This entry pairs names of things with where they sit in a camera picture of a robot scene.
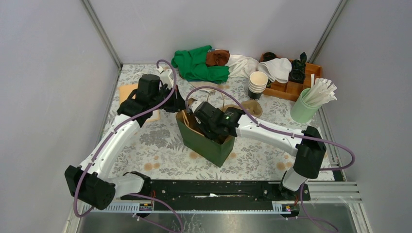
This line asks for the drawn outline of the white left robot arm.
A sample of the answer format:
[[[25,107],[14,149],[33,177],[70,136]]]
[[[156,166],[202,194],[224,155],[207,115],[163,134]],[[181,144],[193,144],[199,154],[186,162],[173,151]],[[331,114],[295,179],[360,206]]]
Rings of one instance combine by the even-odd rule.
[[[113,199],[133,193],[138,199],[149,197],[149,177],[127,172],[114,178],[109,172],[125,144],[158,109],[176,113],[184,110],[175,81],[164,73],[144,74],[137,88],[120,103],[109,130],[93,152],[78,166],[68,166],[64,175],[70,194],[92,207],[103,210]]]

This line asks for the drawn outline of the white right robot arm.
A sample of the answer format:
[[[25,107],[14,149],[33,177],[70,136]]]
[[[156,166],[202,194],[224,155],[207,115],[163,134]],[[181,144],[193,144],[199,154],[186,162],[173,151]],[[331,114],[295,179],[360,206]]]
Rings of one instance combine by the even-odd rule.
[[[300,186],[308,179],[318,177],[326,153],[319,131],[308,126],[305,130],[288,129],[253,116],[241,109],[229,107],[225,112],[206,101],[194,101],[189,105],[198,129],[206,138],[243,137],[277,147],[295,157],[295,162],[282,177],[279,195],[291,200]]]

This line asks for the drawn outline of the green paper bag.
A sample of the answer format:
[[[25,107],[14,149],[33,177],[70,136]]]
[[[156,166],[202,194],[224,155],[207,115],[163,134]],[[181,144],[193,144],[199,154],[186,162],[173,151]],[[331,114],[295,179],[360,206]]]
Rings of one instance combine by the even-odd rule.
[[[178,112],[175,116],[183,143],[215,166],[222,167],[233,150],[235,137],[228,136],[223,138],[223,140],[210,140],[206,138],[197,127],[197,121],[192,113],[192,103],[188,109]],[[237,109],[236,127],[239,126],[238,121],[243,113],[243,111]]]

